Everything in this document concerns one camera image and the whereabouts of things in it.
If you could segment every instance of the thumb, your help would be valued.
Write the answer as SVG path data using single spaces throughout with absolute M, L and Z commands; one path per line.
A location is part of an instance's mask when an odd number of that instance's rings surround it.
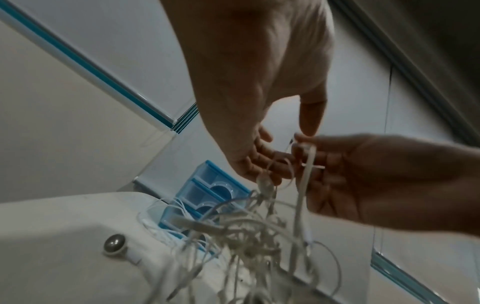
M 327 81 L 300 95 L 300 129 L 309 136 L 315 135 L 327 106 Z

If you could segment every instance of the white surface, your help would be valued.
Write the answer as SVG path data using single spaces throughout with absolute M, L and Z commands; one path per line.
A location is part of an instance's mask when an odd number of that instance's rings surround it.
M 116 191 L 171 139 L 0 22 L 0 202 Z
M 156 200 L 119 192 L 0 204 L 0 303 L 141 303 L 150 287 L 140 270 L 102 249 L 123 233 L 153 273 L 171 262 L 170 249 L 136 220 Z M 212 271 L 206 266 L 196 280 L 199 304 L 217 291 Z
M 370 271 L 368 304 L 420 304 L 413 295 L 403 290 L 376 270 Z
M 391 81 L 387 132 L 454 141 L 448 126 L 397 71 Z M 448 302 L 479 302 L 478 275 L 469 237 L 389 230 L 378 231 L 376 235 L 376 250 Z
M 356 132 L 383 133 L 387 114 L 390 68 L 347 21 L 333 12 L 336 31 L 336 53 L 328 78 L 329 104 L 320 127 L 322 134 Z M 274 103 L 264 125 L 273 132 L 273 147 L 284 150 L 298 127 L 298 97 Z M 200 118 L 187 128 L 160 153 L 139 176 L 138 181 L 161 195 L 175 195 L 193 171 L 206 160 L 211 160 L 224 171 L 246 182 L 233 173 L 220 149 L 206 132 Z M 295 186 L 278 194 L 278 199 L 295 202 Z M 291 212 L 282 215 L 293 218 Z M 312 234 L 326 243 L 340 260 L 343 284 L 336 299 L 342 303 L 366 303 L 373 228 L 312 216 Z M 315 249 L 322 268 L 321 290 L 328 293 L 336 283 L 333 259 L 327 252 Z
M 194 103 L 182 50 L 159 0 L 12 0 L 174 119 Z

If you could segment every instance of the hand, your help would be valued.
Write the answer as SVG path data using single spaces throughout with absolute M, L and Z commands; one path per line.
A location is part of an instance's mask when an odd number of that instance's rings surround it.
M 327 0 L 161 2 L 205 127 L 239 175 L 255 181 L 277 155 L 261 126 L 274 101 L 300 95 L 300 128 L 315 134 L 333 53 Z M 270 169 L 275 184 L 291 178 L 286 165 Z
M 480 232 L 480 153 L 400 136 L 306 137 L 316 145 L 311 212 L 405 230 Z M 292 149 L 305 161 L 303 149 Z M 297 171 L 297 184 L 303 170 Z

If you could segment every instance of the tangled wires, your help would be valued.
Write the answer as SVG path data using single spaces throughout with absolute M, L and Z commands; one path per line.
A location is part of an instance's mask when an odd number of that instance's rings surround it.
M 248 198 L 218 204 L 200 220 L 174 216 L 170 220 L 172 224 L 190 230 L 178 255 L 183 268 L 176 273 L 177 287 L 168 297 L 160 294 L 161 286 L 170 270 L 167 268 L 171 266 L 164 267 L 144 303 L 153 303 L 155 300 L 170 301 L 184 288 L 187 288 L 189 303 L 195 303 L 192 281 L 206 263 L 219 256 L 228 256 L 223 286 L 217 294 L 220 304 L 318 301 L 311 292 L 320 282 L 320 268 L 310 255 L 314 244 L 325 247 L 335 259 L 338 283 L 332 293 L 334 295 L 340 288 L 342 280 L 339 262 L 325 245 L 308 239 L 305 223 L 302 222 L 303 201 L 316 154 L 314 146 L 306 148 L 308 158 L 298 187 L 296 205 L 277 200 L 277 190 L 268 174 L 263 173 L 257 179 L 259 191 L 252 191 Z M 287 222 L 277 215 L 276 205 L 294 209 L 293 232 L 287 230 Z M 204 240 L 200 240 L 202 235 L 206 236 Z M 281 253 L 286 249 L 280 245 L 280 239 L 290 244 L 287 274 L 280 267 Z M 204 252 L 202 258 L 198 257 L 200 241 Z M 303 262 L 309 276 L 307 286 L 296 283 L 294 279 L 298 261 Z M 239 279 L 240 272 L 248 273 L 249 280 Z M 240 286 L 243 287 L 242 290 L 246 290 L 241 295 Z

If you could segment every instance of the white table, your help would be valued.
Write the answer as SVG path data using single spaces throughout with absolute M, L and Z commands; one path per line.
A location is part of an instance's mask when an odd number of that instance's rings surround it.
M 122 233 L 152 266 L 171 261 L 170 249 L 136 220 L 155 201 L 118 192 L 0 204 L 0 303 L 141 303 L 150 290 L 142 273 L 102 247 Z M 207 304 L 219 276 L 203 273 L 195 292 Z

